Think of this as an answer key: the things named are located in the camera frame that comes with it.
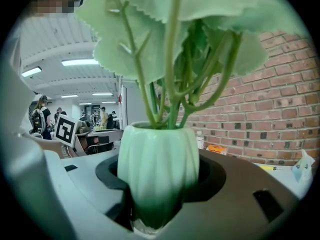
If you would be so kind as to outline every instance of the orange object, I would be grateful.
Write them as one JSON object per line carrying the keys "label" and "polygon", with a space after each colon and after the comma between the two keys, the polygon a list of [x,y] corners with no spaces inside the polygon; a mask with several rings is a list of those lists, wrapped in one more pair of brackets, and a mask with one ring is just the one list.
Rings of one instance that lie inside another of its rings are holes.
{"label": "orange object", "polygon": [[209,145],[207,150],[219,153],[221,155],[227,155],[227,148],[220,145]]}

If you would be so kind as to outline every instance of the plastic bottle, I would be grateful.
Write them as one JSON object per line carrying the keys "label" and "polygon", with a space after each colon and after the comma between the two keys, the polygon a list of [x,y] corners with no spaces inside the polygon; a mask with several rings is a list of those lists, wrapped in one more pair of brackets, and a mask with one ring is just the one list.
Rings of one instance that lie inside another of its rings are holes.
{"label": "plastic bottle", "polygon": [[204,148],[204,137],[202,136],[201,131],[196,132],[196,143],[198,145],[198,149],[203,149]]}

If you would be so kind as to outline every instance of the brick wall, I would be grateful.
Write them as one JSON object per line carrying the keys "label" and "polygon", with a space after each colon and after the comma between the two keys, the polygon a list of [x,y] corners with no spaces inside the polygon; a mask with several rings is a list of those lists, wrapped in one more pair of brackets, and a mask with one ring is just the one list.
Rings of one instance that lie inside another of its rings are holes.
{"label": "brick wall", "polygon": [[[255,163],[293,165],[301,148],[319,162],[320,73],[312,42],[284,32],[264,33],[270,58],[261,68],[232,78],[220,99],[187,122],[202,131],[205,146],[227,147],[229,156]],[[214,76],[200,98],[219,82]]]}

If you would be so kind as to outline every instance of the vase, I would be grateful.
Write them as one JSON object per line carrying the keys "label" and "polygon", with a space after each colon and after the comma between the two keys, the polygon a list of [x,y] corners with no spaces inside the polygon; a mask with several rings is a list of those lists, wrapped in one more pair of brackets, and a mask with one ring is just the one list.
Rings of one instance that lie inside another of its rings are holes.
{"label": "vase", "polygon": [[125,128],[117,177],[130,188],[132,215],[160,229],[179,211],[185,191],[198,183],[199,151],[192,129],[151,129],[146,122]]}

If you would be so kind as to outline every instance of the fluorescent light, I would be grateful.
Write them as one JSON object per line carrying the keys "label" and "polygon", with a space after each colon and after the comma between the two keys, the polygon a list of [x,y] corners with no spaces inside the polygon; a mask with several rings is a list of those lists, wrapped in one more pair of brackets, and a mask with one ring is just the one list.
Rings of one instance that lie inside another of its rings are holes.
{"label": "fluorescent light", "polygon": [[76,66],[76,65],[98,65],[98,61],[93,58],[88,59],[70,59],[61,61],[62,65],[66,66]]}
{"label": "fluorescent light", "polygon": [[72,98],[72,97],[78,97],[78,95],[65,95],[65,96],[61,96],[61,98]]}
{"label": "fluorescent light", "polygon": [[24,78],[26,78],[26,77],[28,77],[28,76],[31,76],[31,75],[33,75],[33,74],[36,74],[36,73],[41,72],[41,70],[42,70],[41,67],[37,66],[37,67],[35,67],[35,68],[33,68],[33,69],[30,69],[30,70],[22,73],[21,75],[22,75]]}
{"label": "fluorescent light", "polygon": [[112,93],[111,92],[105,92],[105,93],[92,93],[92,95],[94,95],[94,96],[98,96],[98,95],[112,95]]}

